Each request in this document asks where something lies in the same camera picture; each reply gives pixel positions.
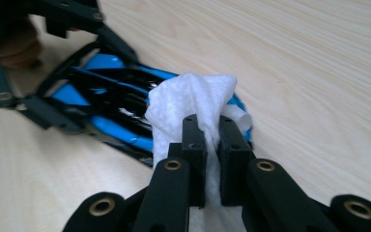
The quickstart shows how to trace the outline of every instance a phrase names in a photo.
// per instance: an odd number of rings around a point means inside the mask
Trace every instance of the blue plastic part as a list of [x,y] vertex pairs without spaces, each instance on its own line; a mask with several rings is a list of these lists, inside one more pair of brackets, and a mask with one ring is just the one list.
[[[83,67],[83,70],[122,69],[125,67],[126,66],[123,61],[115,55],[97,54],[87,62],[87,64]],[[139,69],[163,79],[169,79],[177,76],[175,73],[157,70],[147,66],[140,66]]]
[[51,98],[65,104],[90,105],[69,83],[57,89]]
[[152,152],[153,150],[152,139],[139,136],[138,134],[123,128],[111,120],[101,116],[93,116],[90,121],[98,130],[107,135],[117,137],[127,144],[141,148],[148,152]]
[[172,72],[156,70],[156,69],[146,67],[146,66],[140,66],[140,70],[144,71],[144,72],[147,72],[147,73],[150,73],[150,74],[153,74],[153,75],[156,75],[156,76],[158,76],[160,78],[163,78],[163,79],[170,79],[170,78],[178,76],[178,74],[175,74],[175,73],[172,73]]
[[73,67],[73,68],[74,68],[76,71],[78,71],[78,72],[86,73],[86,74],[90,74],[90,75],[93,75],[93,76],[95,76],[95,77],[98,77],[98,78],[101,78],[101,79],[105,79],[105,80],[107,80],[107,81],[113,82],[113,83],[118,84],[118,85],[127,86],[127,87],[129,87],[129,88],[131,88],[131,89],[135,89],[135,90],[140,91],[140,92],[142,92],[142,93],[144,93],[144,94],[146,94],[146,95],[149,95],[149,91],[147,91],[147,90],[145,90],[145,89],[142,89],[142,88],[139,88],[139,87],[137,87],[137,86],[135,86],[135,85],[127,84],[127,83],[125,83],[125,82],[118,81],[118,80],[115,80],[115,79],[109,78],[109,77],[107,77],[107,76],[104,76],[104,75],[102,75],[102,74],[98,74],[98,73],[95,73],[95,72],[90,72],[90,71],[87,71],[87,70],[83,70],[83,69],[81,69],[81,68],[79,68],[79,67]]
[[96,54],[83,67],[84,70],[99,70],[99,69],[122,69],[125,68],[123,61],[109,54]]
[[[141,91],[143,93],[148,94],[147,90],[144,90],[142,88],[139,88],[137,86],[127,84],[121,81],[117,81],[115,79],[109,78],[107,76],[97,74],[94,72],[90,72],[90,70],[96,70],[96,69],[123,69],[125,68],[124,63],[121,59],[119,59],[115,55],[109,55],[109,54],[97,54],[93,56],[92,59],[90,59],[87,64],[83,68],[74,67],[77,72],[82,73],[88,73],[98,78],[103,78],[109,81],[112,81],[116,84],[125,85],[130,88],[133,88],[137,91]],[[153,75],[156,75],[162,79],[170,79],[177,74],[166,72],[162,70],[153,69],[150,67],[140,66],[139,67],[141,71],[151,73]],[[63,102],[65,104],[76,104],[76,105],[90,105],[79,93],[78,91],[69,83],[65,84],[61,88],[59,88],[52,96],[53,99],[56,99],[60,102]],[[245,107],[239,97],[234,94],[233,98],[227,102],[228,104],[235,104],[237,107],[245,111]],[[112,120],[106,119],[99,115],[94,115],[90,119],[91,123],[94,127],[96,127],[99,131],[110,135],[116,139],[119,139],[123,142],[126,142],[127,144],[130,144],[134,147],[143,149],[148,152],[153,151],[153,139],[142,137],[136,134],[135,132],[132,132],[130,130],[127,130],[123,128],[122,126],[116,124]],[[251,129],[247,130],[243,137],[247,142],[251,141]]]

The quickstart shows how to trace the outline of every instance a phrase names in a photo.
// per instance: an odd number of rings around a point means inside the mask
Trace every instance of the wooden table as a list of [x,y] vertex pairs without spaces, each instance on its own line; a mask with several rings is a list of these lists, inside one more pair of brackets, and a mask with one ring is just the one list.
[[[371,200],[371,1],[101,5],[143,63],[236,76],[254,120],[255,154],[282,164],[311,197],[325,204],[343,193]],[[85,32],[41,38],[43,66],[10,71],[22,93],[94,39]],[[128,197],[151,173],[90,137],[41,130],[0,109],[0,231],[61,231],[88,196]]]

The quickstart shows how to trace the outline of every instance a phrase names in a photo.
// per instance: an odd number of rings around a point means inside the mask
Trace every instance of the white tissue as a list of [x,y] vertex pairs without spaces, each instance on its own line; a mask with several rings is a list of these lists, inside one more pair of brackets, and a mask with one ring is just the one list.
[[202,76],[185,73],[163,81],[149,94],[147,120],[153,126],[155,165],[167,158],[170,143],[182,142],[184,117],[197,114],[198,127],[204,132],[208,157],[206,169],[206,207],[191,209],[189,231],[244,231],[241,207],[222,207],[219,197],[219,115],[233,119],[241,131],[248,130],[251,117],[234,105],[232,98],[237,79],[232,75]]

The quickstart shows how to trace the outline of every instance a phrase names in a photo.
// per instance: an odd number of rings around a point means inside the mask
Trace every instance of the wood grain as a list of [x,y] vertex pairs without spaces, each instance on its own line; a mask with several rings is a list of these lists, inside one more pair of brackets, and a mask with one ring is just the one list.
[[[254,120],[255,154],[311,197],[371,200],[371,1],[101,1],[141,60],[175,73],[230,73]],[[10,71],[33,91],[93,39],[41,34],[44,65]],[[129,196],[150,170],[85,136],[0,110],[0,231],[60,231],[87,196]]]

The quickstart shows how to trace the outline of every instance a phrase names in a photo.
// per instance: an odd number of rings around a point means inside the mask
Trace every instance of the crumpled tissue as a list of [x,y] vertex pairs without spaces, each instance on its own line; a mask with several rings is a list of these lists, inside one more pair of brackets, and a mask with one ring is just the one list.
[[184,117],[196,114],[204,133],[208,157],[206,168],[206,207],[191,208],[189,231],[244,231],[241,207],[222,207],[219,196],[220,164],[219,116],[233,119],[241,132],[252,126],[249,114],[226,104],[233,96],[237,79],[232,75],[185,73],[159,84],[149,94],[146,118],[153,126],[155,165],[168,155],[170,143],[182,142]]

